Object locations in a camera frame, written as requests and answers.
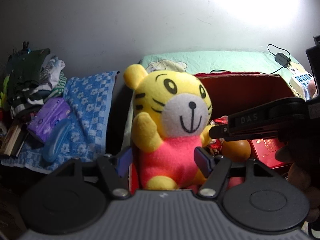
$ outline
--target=white wall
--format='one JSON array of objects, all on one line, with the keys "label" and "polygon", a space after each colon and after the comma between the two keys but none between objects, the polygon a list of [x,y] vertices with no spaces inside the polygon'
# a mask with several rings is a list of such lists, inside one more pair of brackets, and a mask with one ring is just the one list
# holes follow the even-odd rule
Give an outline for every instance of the white wall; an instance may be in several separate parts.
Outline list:
[{"label": "white wall", "polygon": [[320,0],[0,0],[0,62],[29,41],[63,59],[68,77],[122,71],[147,54],[268,43],[308,69],[316,34]]}]

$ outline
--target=blue towel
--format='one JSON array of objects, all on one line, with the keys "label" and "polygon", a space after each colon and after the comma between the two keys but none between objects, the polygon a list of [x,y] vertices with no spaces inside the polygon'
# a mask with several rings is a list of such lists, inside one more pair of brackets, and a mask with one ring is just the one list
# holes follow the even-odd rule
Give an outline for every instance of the blue towel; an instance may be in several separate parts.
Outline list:
[{"label": "blue towel", "polygon": [[48,174],[70,158],[90,162],[104,154],[116,75],[117,72],[113,71],[86,78],[73,77],[67,82],[63,98],[72,108],[68,117],[72,124],[54,163],[43,160],[43,144],[29,135],[19,157],[4,159],[1,164]]}]

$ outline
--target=tiger's ear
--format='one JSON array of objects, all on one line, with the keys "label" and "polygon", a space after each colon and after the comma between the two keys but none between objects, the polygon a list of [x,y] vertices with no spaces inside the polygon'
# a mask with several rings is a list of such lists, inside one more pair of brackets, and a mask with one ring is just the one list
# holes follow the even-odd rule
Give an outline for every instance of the tiger's ear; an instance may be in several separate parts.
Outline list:
[{"label": "tiger's ear", "polygon": [[134,64],[127,67],[123,73],[125,84],[135,90],[140,82],[148,75],[147,71],[140,64]]}]

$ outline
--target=plush tiger toy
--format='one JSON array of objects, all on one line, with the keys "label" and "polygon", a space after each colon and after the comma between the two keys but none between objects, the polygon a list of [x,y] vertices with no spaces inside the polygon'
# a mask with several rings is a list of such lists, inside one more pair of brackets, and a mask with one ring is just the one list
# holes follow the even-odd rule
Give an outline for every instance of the plush tiger toy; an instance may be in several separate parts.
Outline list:
[{"label": "plush tiger toy", "polygon": [[140,149],[142,187],[174,190],[203,184],[194,149],[211,141],[212,104],[202,83],[188,73],[148,74],[138,64],[125,70],[124,81],[134,89],[132,140]]}]

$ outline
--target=tiger's head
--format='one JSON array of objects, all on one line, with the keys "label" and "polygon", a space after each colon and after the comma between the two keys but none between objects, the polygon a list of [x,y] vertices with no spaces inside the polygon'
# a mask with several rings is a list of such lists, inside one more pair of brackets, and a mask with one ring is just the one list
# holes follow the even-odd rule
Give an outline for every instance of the tiger's head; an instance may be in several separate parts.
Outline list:
[{"label": "tiger's head", "polygon": [[134,90],[134,114],[147,112],[162,138],[200,135],[212,112],[209,95],[193,75],[170,70],[150,74],[139,64],[124,72]]}]

